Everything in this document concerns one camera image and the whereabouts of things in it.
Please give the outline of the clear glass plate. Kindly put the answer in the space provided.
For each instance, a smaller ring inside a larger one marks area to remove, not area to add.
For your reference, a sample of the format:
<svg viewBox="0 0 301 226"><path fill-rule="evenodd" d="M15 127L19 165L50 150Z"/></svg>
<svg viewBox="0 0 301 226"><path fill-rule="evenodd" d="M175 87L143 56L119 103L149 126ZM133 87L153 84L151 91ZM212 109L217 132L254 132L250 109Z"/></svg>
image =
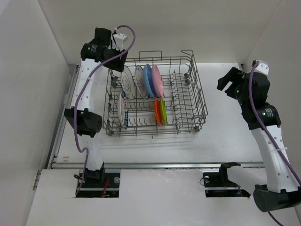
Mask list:
<svg viewBox="0 0 301 226"><path fill-rule="evenodd" d="M124 66L124 71L121 73L121 85L128 99L135 99L135 84L133 82L132 73L127 66Z"/></svg>

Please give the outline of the white plate floral pattern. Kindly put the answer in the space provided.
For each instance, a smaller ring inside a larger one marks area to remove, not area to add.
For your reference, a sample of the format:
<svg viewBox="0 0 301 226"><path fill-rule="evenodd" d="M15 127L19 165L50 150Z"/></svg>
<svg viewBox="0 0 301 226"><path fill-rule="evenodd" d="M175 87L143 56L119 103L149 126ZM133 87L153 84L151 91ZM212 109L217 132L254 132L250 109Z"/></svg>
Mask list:
<svg viewBox="0 0 301 226"><path fill-rule="evenodd" d="M137 65L135 67L135 82L141 97L144 99L149 99L149 95L146 91L146 87L143 80L143 69L140 65Z"/></svg>

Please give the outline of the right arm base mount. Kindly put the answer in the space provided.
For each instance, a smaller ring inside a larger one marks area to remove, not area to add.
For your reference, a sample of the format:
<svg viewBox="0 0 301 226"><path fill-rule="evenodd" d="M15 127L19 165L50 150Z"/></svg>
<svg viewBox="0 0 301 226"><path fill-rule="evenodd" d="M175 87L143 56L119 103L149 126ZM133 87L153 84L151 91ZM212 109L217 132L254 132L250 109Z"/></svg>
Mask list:
<svg viewBox="0 0 301 226"><path fill-rule="evenodd" d="M200 179L200 184L205 188L206 198L225 198L225 197L245 197L250 198L250 194L228 180L227 169L234 166L241 166L237 162L223 163L219 171L205 171Z"/></svg>

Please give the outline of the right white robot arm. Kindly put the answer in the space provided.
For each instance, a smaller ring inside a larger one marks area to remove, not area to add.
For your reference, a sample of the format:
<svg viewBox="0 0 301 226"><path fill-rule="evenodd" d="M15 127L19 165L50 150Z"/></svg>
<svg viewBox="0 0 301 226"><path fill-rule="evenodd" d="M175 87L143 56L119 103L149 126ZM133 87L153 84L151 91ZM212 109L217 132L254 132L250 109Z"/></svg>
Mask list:
<svg viewBox="0 0 301 226"><path fill-rule="evenodd" d="M238 101L242 116L260 150L266 171L262 180L239 163L224 163L218 180L224 186L236 184L253 196L257 208L271 212L301 203L301 179L292 168L282 140L281 120L276 108L266 100L269 68L257 63L249 73L235 67L218 80L217 89Z"/></svg>

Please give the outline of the white plate teal rim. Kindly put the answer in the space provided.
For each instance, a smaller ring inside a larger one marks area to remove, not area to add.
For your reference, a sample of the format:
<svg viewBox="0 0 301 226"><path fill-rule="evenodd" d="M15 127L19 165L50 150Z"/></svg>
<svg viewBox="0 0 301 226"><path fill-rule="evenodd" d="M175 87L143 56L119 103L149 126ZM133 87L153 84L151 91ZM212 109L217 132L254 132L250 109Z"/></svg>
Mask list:
<svg viewBox="0 0 301 226"><path fill-rule="evenodd" d="M123 128L128 128L128 107L127 107L127 97L124 91L121 91L118 100L118 116L120 124Z"/></svg>

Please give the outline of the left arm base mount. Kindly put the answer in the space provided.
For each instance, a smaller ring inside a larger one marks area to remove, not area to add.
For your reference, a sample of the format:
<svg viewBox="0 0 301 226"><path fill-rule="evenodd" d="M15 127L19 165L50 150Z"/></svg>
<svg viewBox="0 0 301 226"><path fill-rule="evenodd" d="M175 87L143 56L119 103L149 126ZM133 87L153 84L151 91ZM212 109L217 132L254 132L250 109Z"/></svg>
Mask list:
<svg viewBox="0 0 301 226"><path fill-rule="evenodd" d="M85 168L84 176L80 172L73 177L77 180L76 198L119 198L120 172L109 172L102 165L100 170Z"/></svg>

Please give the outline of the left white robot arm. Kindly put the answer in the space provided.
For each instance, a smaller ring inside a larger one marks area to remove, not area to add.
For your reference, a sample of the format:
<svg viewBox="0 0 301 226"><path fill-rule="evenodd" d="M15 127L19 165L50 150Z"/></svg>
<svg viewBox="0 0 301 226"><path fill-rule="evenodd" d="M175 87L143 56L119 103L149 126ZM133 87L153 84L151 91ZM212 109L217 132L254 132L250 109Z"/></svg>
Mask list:
<svg viewBox="0 0 301 226"><path fill-rule="evenodd" d="M127 35L105 28L96 28L94 38L80 51L80 69L75 96L64 116L73 128L75 145L79 153L85 153L82 173L76 176L79 185L99 187L107 180L104 161L96 140L103 126L103 118L95 112L95 93L104 68L122 72L127 50Z"/></svg>

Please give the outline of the grey wire dish rack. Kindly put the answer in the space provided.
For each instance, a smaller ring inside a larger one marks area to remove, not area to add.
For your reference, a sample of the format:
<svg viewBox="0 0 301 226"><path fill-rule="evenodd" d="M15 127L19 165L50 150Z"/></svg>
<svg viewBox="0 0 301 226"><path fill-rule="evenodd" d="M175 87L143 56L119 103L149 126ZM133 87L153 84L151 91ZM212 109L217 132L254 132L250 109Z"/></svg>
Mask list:
<svg viewBox="0 0 301 226"><path fill-rule="evenodd" d="M192 50L179 56L163 56L161 51L141 51L128 58L125 68L135 81L135 68L157 65L162 75L167 124L159 125L155 117L155 101L144 99L135 89L133 100L127 100L128 127L118 117L118 100L122 91L121 75L109 70L103 110L103 129L110 137L195 133L202 129L208 115L198 68Z"/></svg>

